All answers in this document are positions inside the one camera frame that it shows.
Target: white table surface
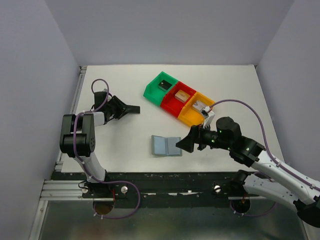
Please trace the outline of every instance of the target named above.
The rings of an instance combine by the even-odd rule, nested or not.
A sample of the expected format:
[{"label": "white table surface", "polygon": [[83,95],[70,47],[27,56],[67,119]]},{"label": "white table surface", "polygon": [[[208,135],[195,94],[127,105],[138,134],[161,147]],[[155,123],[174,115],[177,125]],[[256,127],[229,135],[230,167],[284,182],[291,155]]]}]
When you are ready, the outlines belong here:
[{"label": "white table surface", "polygon": [[[140,106],[140,114],[128,114],[120,120],[95,128],[95,154],[109,172],[231,172],[250,170],[235,162],[227,151],[209,147],[182,156],[159,157],[151,154],[151,135],[184,138],[189,127],[143,97],[145,87],[161,71],[185,83],[208,98],[242,100],[260,115],[274,155],[283,159],[279,142],[253,65],[104,65],[88,66],[76,113],[89,110],[94,103],[91,83],[105,79],[110,92],[128,105]],[[95,91],[106,86],[94,85]],[[229,116],[240,124],[242,134],[263,143],[258,120],[245,106],[227,102],[214,107],[215,120]],[[63,154],[62,172],[82,172],[78,163]]]}]

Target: purple cable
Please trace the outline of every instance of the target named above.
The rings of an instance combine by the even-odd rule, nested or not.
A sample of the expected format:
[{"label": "purple cable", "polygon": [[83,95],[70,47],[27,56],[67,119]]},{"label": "purple cable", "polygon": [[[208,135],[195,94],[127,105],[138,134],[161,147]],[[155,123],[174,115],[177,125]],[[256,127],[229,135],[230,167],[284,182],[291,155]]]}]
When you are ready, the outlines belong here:
[{"label": "purple cable", "polygon": [[[276,158],[272,155],[272,153],[270,151],[270,148],[269,148],[269,145],[268,145],[268,142],[267,142],[265,127],[264,127],[264,125],[262,123],[262,120],[259,117],[258,113],[250,105],[248,105],[247,103],[245,103],[243,101],[240,101],[240,100],[236,100],[236,99],[225,99],[225,100],[217,101],[214,104],[212,104],[210,106],[210,108],[213,108],[215,105],[218,105],[218,104],[221,104],[221,103],[225,103],[225,102],[235,102],[235,103],[239,103],[239,104],[245,105],[247,108],[249,108],[254,113],[254,115],[256,116],[256,118],[258,119],[258,121],[260,123],[260,127],[261,127],[261,130],[262,130],[262,136],[263,136],[263,141],[264,141],[266,152],[268,153],[268,155],[272,159],[272,161],[275,164],[278,164],[279,161],[276,160]],[[304,180],[302,177],[300,177],[297,174],[295,174],[294,172],[290,171],[285,166],[282,166],[280,164],[279,167],[281,169],[283,169],[285,172],[287,172],[288,174],[290,174],[291,176],[295,177],[296,179],[300,180],[304,184],[308,185],[309,187],[313,187],[313,185],[310,182]],[[315,186],[314,189],[316,189],[317,191],[320,191],[320,187]]]},{"label": "purple cable", "polygon": [[[94,89],[93,89],[93,86],[94,86],[94,83],[97,82],[97,81],[102,81],[106,84],[107,86],[107,92],[106,92],[106,97],[105,97],[105,100],[103,101],[103,103],[97,108],[95,109],[94,111],[86,111],[85,113],[93,113],[93,112],[97,112],[100,108],[102,108],[102,106],[107,102],[108,100],[108,95],[109,95],[109,85],[108,83],[104,80],[104,79],[96,79],[92,82],[91,84],[91,90],[92,92],[94,93]],[[78,155],[78,152],[77,152],[77,145],[76,145],[76,136],[77,136],[77,125],[78,125],[78,119],[81,115],[85,114],[84,112],[80,112],[78,113],[78,115],[76,115],[75,117],[75,120],[74,120],[74,126],[73,126],[73,152],[74,152],[74,155],[76,158],[78,158],[82,163],[84,163],[84,160]],[[140,192],[139,192],[139,189],[137,188],[136,185],[134,185],[132,182],[129,182],[129,181],[101,181],[99,179],[97,179],[95,176],[93,176],[91,174],[91,172],[88,171],[87,167],[85,164],[83,164],[83,169],[85,171],[85,173],[88,175],[88,176],[91,176],[91,178],[95,181],[97,181],[98,183],[101,183],[101,184],[129,184],[131,186],[133,186],[138,194],[138,203],[136,204],[136,207],[134,208],[133,211],[131,211],[130,213],[126,214],[126,215],[123,215],[123,216],[104,216],[104,215],[99,215],[97,214],[99,217],[102,217],[104,219],[124,219],[126,217],[129,217],[131,216],[132,214],[134,214],[139,205],[140,205],[140,200],[141,200],[141,197],[140,197]]]}]

